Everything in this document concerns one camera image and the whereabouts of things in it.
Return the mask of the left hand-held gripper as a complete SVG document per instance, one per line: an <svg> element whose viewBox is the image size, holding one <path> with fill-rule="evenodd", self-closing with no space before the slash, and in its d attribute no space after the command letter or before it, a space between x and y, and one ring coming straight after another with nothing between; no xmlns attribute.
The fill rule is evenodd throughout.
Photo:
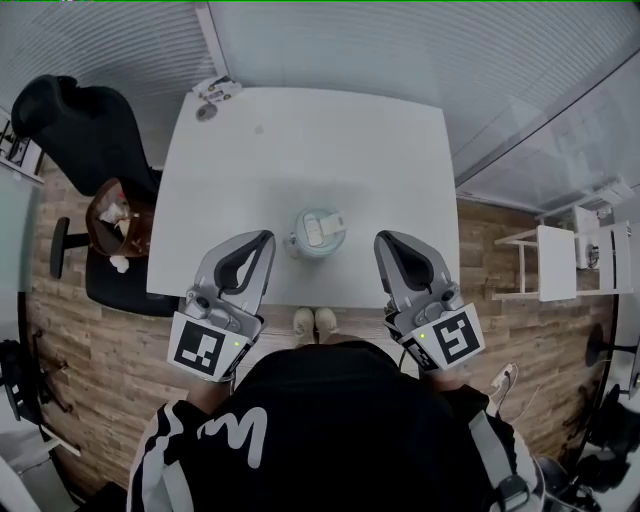
<svg viewBox="0 0 640 512"><path fill-rule="evenodd" d="M208 251L194 285L218 296L237 295L236 308L192 288L172 318L167 362L201 379L229 382L257 341L263 320L256 314L266 293L276 253L269 230L236 235Z"/></svg>

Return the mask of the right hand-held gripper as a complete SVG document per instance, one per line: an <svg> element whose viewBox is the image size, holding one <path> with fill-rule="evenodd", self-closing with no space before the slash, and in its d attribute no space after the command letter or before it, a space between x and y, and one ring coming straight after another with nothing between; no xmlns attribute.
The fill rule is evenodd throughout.
<svg viewBox="0 0 640 512"><path fill-rule="evenodd" d="M375 237L374 254L383 288L396 307L406 307L408 296L419 296L402 311L390 309L384 325L420 372L449 370L484 351L475 305L464 302L434 247L412 235L383 230Z"/></svg>

